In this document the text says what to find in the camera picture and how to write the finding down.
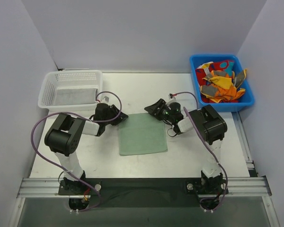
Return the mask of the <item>green panda towel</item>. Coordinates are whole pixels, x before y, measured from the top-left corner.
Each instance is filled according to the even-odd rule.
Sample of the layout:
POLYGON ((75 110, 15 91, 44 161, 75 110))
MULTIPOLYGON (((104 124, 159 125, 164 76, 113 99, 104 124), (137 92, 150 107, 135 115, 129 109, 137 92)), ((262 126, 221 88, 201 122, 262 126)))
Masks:
POLYGON ((129 115, 118 126, 119 155, 134 156, 167 152, 165 126, 147 113, 129 115))

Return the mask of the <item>grey panda towel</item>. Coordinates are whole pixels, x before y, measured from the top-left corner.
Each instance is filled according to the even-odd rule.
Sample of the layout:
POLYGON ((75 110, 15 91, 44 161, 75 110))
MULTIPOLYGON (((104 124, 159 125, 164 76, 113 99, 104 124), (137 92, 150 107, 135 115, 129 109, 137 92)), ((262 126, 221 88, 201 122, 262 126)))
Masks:
POLYGON ((56 93, 54 105, 85 105, 96 101, 97 88, 60 89, 56 93))

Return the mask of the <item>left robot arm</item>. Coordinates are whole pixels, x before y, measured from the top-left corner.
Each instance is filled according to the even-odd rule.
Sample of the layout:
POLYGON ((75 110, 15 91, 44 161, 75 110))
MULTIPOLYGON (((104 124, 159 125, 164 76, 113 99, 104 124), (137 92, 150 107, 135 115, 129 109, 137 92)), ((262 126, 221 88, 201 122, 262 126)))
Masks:
POLYGON ((63 180, 66 185, 83 187, 85 171, 81 168, 76 149, 83 134, 99 137, 107 125, 117 126, 128 119, 115 105, 99 103, 88 120, 60 113, 47 132, 44 143, 58 157, 66 170, 63 180))

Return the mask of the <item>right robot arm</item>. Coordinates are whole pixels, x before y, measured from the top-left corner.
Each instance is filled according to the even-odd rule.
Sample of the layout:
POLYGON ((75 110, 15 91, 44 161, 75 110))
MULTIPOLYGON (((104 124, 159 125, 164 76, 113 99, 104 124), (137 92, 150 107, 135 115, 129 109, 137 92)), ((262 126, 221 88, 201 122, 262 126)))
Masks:
POLYGON ((207 149, 206 161, 201 170, 201 188, 207 191, 221 190, 226 184, 220 164, 221 145, 228 127, 218 112, 211 105, 188 111, 185 107, 181 108, 178 102, 167 104, 163 99, 144 110, 172 126, 176 135, 195 130, 207 149))

